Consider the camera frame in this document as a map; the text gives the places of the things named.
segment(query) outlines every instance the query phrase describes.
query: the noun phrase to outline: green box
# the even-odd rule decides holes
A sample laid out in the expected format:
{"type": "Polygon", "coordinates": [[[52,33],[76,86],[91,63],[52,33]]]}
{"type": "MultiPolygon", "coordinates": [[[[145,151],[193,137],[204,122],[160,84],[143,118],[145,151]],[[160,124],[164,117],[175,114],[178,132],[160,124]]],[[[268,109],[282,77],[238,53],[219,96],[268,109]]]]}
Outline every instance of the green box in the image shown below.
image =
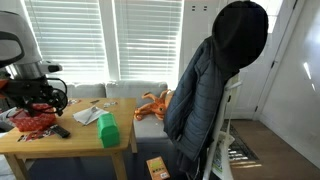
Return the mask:
{"type": "Polygon", "coordinates": [[[104,148],[120,144],[119,129],[112,113],[100,115],[97,126],[104,148]]]}

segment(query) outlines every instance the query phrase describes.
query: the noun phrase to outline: wooden table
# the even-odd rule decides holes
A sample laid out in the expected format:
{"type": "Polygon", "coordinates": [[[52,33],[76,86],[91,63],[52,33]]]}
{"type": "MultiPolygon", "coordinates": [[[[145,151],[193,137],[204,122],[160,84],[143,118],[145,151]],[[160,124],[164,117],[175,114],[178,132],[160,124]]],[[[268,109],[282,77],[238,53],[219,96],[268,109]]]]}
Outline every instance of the wooden table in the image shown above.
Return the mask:
{"type": "Polygon", "coordinates": [[[136,107],[134,98],[109,99],[88,98],[81,99],[80,103],[73,104],[64,110],[61,117],[57,118],[57,124],[70,131],[70,137],[62,139],[57,135],[34,140],[32,142],[17,142],[19,137],[27,132],[19,132],[12,129],[0,139],[0,154],[4,154],[13,173],[18,180],[29,179],[23,159],[58,158],[58,157],[83,157],[83,156],[106,156],[112,157],[117,178],[127,179],[122,151],[131,143],[133,153],[137,153],[137,145],[133,126],[133,113],[136,107]],[[98,138],[97,124],[90,123],[82,126],[74,120],[72,114],[91,107],[90,102],[99,99],[97,107],[103,109],[106,102],[118,102],[104,110],[114,114],[120,131],[120,144],[110,148],[102,148],[98,138]]]}

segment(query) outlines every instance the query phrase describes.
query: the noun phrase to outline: white wall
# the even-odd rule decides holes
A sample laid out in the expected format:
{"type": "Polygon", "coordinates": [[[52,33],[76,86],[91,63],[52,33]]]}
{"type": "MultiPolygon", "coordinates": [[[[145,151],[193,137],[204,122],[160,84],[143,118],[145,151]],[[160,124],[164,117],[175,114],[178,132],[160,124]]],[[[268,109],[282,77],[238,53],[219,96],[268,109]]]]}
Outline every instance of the white wall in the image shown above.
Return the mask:
{"type": "Polygon", "coordinates": [[[260,120],[320,168],[320,1],[318,0],[305,2],[260,120]],[[311,80],[303,67],[304,62],[309,63],[311,80]]]}

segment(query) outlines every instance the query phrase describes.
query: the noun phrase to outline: remote control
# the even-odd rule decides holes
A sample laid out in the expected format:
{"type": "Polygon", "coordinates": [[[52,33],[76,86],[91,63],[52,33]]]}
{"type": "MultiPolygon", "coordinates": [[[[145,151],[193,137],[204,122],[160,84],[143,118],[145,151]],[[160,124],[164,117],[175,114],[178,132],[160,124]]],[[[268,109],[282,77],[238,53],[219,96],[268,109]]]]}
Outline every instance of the remote control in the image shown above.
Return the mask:
{"type": "Polygon", "coordinates": [[[50,130],[62,138],[67,138],[70,135],[70,132],[63,129],[61,126],[55,124],[50,126],[50,130]]]}

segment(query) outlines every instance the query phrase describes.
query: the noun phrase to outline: white chair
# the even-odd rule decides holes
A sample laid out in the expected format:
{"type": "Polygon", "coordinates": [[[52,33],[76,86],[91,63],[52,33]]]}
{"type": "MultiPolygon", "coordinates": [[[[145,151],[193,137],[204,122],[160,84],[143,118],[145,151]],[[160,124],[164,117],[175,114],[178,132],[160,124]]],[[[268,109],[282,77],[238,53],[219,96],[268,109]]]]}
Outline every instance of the white chair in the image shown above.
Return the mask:
{"type": "MultiPolygon", "coordinates": [[[[227,128],[227,133],[221,132],[221,127],[223,125],[224,120],[227,118],[225,117],[225,111],[226,107],[228,105],[231,105],[231,109],[233,110],[233,107],[236,104],[237,101],[237,90],[238,87],[241,86],[242,82],[239,81],[239,75],[235,75],[232,77],[227,84],[225,85],[224,88],[224,93],[221,99],[216,123],[214,126],[214,131],[212,134],[212,137],[214,141],[211,143],[209,149],[208,149],[208,158],[205,166],[205,171],[203,175],[203,180],[208,180],[210,177],[211,171],[213,171],[213,160],[214,160],[214,155],[217,149],[217,143],[219,141],[219,136],[220,140],[221,138],[224,138],[222,140],[222,143],[224,143],[225,148],[223,151],[228,151],[229,145],[233,142],[234,138],[229,135],[229,127],[230,127],[230,119],[229,119],[229,124],[227,128]]],[[[222,164],[222,170],[224,172],[224,177],[221,178],[222,180],[233,180],[230,164],[229,164],[229,157],[228,157],[228,152],[221,152],[221,160],[225,160],[224,162],[221,162],[222,164]]]]}

